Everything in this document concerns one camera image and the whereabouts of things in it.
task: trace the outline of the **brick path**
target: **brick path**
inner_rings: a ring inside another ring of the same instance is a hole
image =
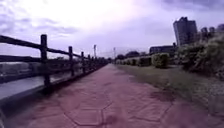
[[[224,128],[202,108],[108,65],[10,120],[14,128]]]

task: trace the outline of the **grass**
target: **grass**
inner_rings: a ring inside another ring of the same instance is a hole
[[[179,67],[168,69],[157,69],[152,66],[117,65],[117,67],[134,75],[142,82],[172,91],[188,100],[200,103],[213,112],[220,112],[219,109],[224,110],[224,83],[215,78],[189,73]]]

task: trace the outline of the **shrub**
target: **shrub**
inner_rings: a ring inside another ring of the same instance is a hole
[[[131,59],[131,65],[136,66],[137,65],[137,60],[136,59]]]
[[[167,68],[169,62],[168,53],[157,53],[152,55],[152,65],[156,68]]]
[[[219,35],[203,43],[179,50],[183,68],[188,71],[214,75],[224,79],[224,36]]]
[[[141,57],[139,59],[139,63],[138,63],[139,66],[150,66],[151,65],[151,57],[148,56],[148,57]]]
[[[131,61],[129,59],[126,60],[127,65],[131,65]]]

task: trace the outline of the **water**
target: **water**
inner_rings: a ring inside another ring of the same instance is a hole
[[[66,79],[71,76],[71,73],[61,73],[51,76],[51,82]],[[41,76],[16,80],[8,83],[0,84],[0,101],[11,97],[16,94],[20,94],[25,91],[41,88],[44,86],[44,79]]]

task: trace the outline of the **sky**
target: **sky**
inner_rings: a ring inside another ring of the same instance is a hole
[[[173,22],[182,16],[198,29],[224,23],[222,0],[0,0],[0,35],[80,54],[113,57],[176,41]],[[38,50],[0,44],[0,54],[39,56]]]

